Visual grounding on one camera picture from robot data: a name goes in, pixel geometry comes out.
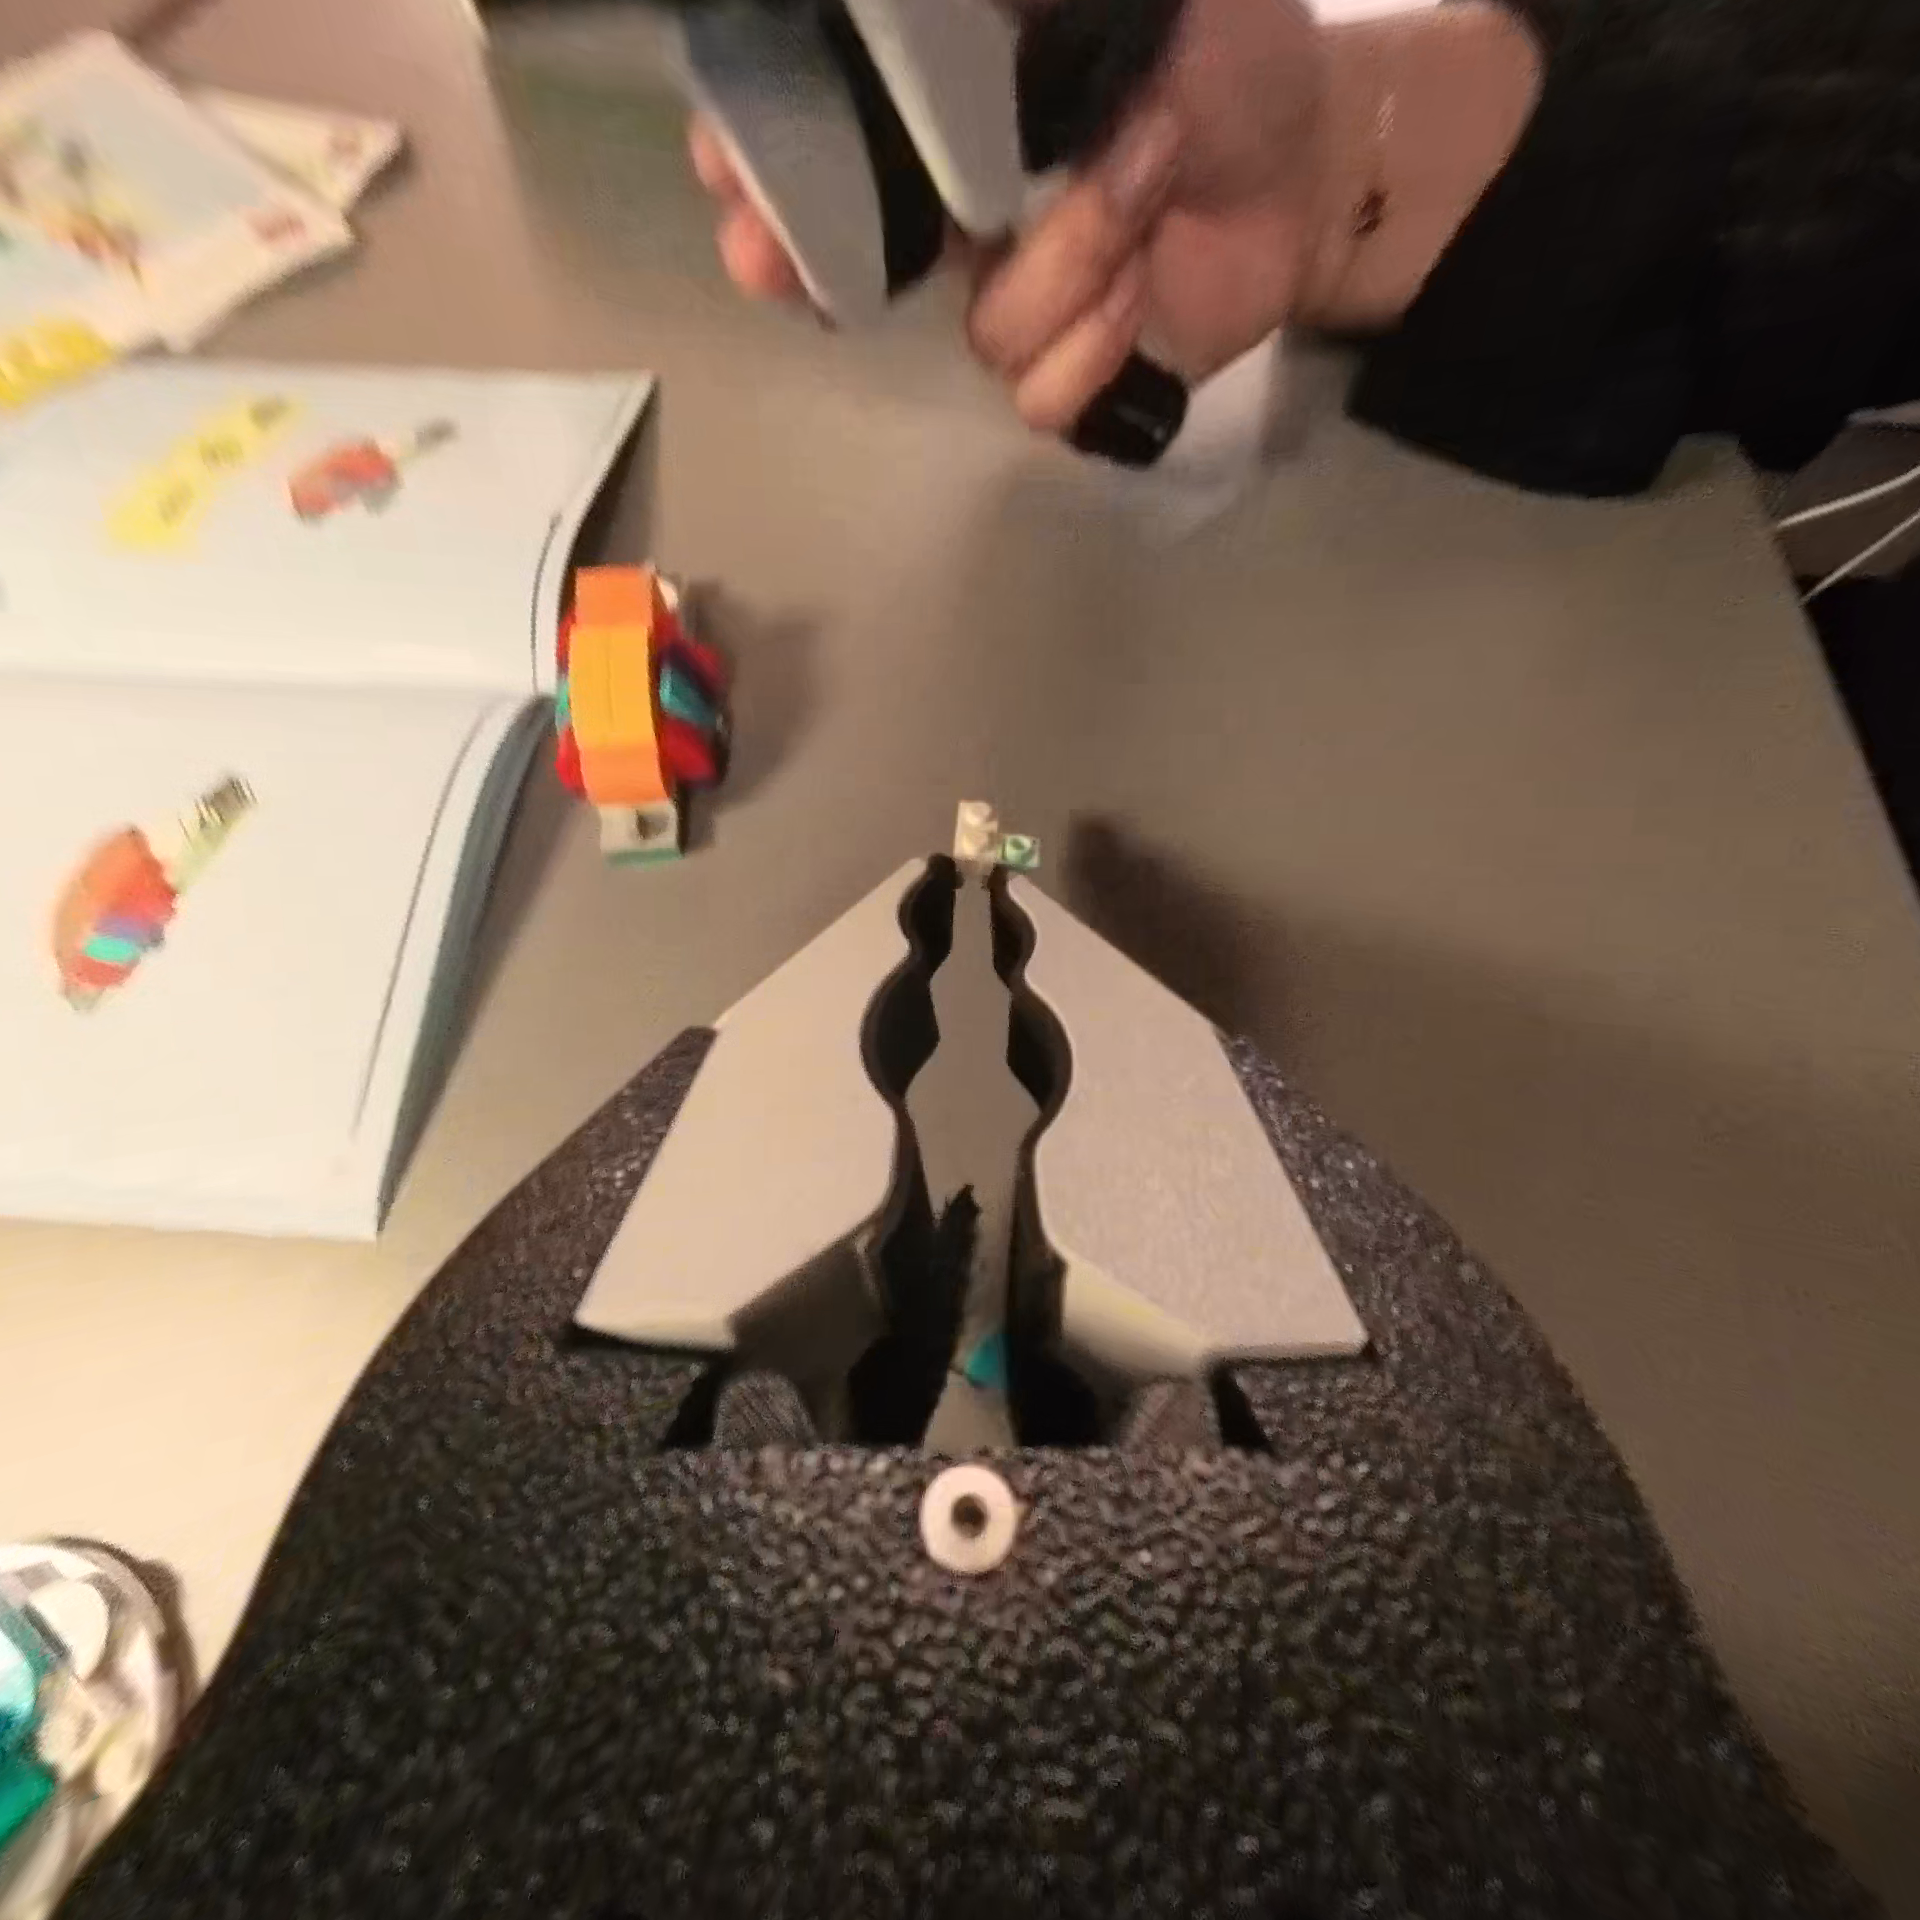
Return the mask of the person's right hand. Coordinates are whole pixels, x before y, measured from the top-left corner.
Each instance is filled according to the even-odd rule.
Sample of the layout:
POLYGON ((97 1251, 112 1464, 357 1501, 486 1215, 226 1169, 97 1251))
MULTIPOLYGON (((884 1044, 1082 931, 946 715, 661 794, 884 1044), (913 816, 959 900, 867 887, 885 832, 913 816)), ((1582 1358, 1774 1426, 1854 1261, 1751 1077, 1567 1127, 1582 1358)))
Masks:
POLYGON ((1541 67, 1503 4, 1184 4, 1020 235, 962 245, 971 358, 1066 438, 1131 353, 1199 384, 1291 325, 1397 322, 1514 155, 1541 67))

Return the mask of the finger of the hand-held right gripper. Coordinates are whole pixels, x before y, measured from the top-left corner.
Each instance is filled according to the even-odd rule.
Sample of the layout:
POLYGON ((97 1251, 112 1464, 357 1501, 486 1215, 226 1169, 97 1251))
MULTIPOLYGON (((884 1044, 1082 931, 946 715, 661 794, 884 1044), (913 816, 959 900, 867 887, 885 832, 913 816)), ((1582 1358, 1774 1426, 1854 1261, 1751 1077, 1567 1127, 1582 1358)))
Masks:
POLYGON ((1020 222, 1028 168, 1017 116, 1017 33, 995 1, 848 1, 939 202, 973 242, 1020 222))
POLYGON ((889 299, 877 182, 815 5, 698 4, 678 36, 688 98, 809 303, 834 323, 875 319, 889 299))

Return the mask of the person's right forearm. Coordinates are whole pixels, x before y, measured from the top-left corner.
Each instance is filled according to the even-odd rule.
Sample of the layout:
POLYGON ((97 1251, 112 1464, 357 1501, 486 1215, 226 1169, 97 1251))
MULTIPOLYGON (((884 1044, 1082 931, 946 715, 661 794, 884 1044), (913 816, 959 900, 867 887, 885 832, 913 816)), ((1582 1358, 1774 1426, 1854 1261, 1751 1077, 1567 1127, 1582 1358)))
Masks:
POLYGON ((1541 90, 1346 414, 1533 493, 1806 466, 1917 395, 1914 1, 1510 4, 1541 90))

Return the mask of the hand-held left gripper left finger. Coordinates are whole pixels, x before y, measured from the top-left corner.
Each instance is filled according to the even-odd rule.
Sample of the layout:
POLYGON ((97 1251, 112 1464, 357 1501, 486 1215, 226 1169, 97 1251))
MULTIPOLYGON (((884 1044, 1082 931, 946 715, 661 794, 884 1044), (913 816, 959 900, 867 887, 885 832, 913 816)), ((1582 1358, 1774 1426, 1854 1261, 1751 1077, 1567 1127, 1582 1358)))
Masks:
POLYGON ((902 864, 718 1017, 578 1332, 776 1373, 823 1427, 929 1426, 957 1305, 906 1096, 957 890, 902 864))

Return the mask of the orange red lego model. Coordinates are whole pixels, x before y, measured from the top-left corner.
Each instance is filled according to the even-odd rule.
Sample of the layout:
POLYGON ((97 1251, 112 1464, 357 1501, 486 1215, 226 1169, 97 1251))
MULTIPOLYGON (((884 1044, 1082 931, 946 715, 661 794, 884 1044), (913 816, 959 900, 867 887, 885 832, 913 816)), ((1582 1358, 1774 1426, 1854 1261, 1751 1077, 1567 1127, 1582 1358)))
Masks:
POLYGON ((732 670, 649 564, 581 565, 555 632, 553 769, 613 865, 684 855, 691 803, 732 761, 732 670))

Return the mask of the open lego instruction booklet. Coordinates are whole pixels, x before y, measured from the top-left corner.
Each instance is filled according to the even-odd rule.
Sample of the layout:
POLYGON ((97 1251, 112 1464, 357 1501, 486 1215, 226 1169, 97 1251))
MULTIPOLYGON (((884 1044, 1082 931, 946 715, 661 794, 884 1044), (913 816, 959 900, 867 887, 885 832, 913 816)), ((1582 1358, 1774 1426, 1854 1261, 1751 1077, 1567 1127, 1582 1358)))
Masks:
POLYGON ((377 1236, 655 391, 168 359, 4 422, 5 1219, 377 1236))

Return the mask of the bird cover instruction booklet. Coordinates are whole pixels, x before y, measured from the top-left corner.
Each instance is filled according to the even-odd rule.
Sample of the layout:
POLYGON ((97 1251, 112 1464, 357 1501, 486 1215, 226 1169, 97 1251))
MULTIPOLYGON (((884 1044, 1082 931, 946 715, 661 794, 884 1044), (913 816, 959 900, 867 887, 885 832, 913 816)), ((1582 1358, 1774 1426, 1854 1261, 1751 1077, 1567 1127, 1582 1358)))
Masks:
POLYGON ((353 244, 107 32, 4 65, 4 358, 186 351, 353 244))

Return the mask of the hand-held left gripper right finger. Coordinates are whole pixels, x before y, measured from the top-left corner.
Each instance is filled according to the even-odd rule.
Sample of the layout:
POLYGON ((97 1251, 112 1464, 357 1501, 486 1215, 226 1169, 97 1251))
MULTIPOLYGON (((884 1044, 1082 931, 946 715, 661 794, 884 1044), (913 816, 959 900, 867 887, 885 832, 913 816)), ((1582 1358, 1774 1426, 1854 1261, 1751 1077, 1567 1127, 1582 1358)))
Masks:
POLYGON ((1343 1361, 1370 1334, 1219 1030, 1028 878, 989 890, 1005 1057, 1034 1103, 1004 1296, 1009 1361, 1118 1394, 1343 1361))

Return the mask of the small white instruction booklet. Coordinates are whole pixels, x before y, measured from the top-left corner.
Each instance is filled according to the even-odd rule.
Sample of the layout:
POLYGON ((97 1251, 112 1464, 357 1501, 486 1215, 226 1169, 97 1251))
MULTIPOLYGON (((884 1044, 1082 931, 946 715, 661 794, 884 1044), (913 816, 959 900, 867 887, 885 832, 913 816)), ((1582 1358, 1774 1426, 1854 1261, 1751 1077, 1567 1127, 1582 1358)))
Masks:
POLYGON ((253 160, 339 214, 405 153, 405 132, 386 117, 211 86, 190 86, 186 98, 253 160))

